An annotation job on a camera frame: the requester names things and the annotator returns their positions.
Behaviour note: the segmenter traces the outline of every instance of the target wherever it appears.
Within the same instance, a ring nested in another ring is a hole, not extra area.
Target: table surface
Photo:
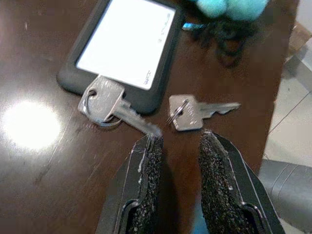
[[[0,1],[0,227],[6,234],[94,233],[108,184],[142,134],[126,124],[103,131],[77,111],[80,97],[56,74],[96,0]],[[200,131],[165,125],[168,98],[195,94],[241,108],[205,121],[258,170],[297,0],[272,0],[240,64],[224,68],[215,45],[181,33],[160,110],[164,133],[157,232],[188,234],[200,191]]]

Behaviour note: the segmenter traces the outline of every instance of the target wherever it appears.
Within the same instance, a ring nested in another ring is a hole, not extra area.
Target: black plastic frame
[[[184,22],[184,15],[180,7],[163,0],[153,1],[172,7],[176,12],[159,60],[152,87],[149,90],[143,90],[120,82],[125,87],[125,99],[131,103],[132,108],[142,114],[150,114],[161,104],[169,78],[168,72],[172,56],[178,41],[179,32]],[[97,27],[109,2],[110,0],[99,0],[96,4],[73,45],[65,64],[57,75],[59,84],[70,92],[83,94],[87,86],[97,77],[97,75],[93,73],[78,69],[76,67],[76,62],[80,58],[81,53]]]

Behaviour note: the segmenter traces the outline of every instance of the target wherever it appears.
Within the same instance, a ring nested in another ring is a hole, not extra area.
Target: white card
[[[112,0],[77,68],[149,90],[175,12],[148,0]]]

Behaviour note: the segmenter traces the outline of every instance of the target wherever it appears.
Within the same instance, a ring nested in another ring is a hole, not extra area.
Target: blue fluffy toy
[[[269,0],[195,0],[198,8],[208,17],[223,14],[233,20],[253,21],[263,12]]]

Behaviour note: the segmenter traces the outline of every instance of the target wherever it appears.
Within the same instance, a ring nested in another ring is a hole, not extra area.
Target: key head
[[[203,120],[200,115],[197,101],[193,95],[172,95],[169,98],[169,115],[173,116],[175,110],[188,101],[182,113],[173,120],[178,131],[196,130],[203,127]]]
[[[107,122],[124,91],[119,83],[99,75],[85,90],[78,110],[97,124]]]

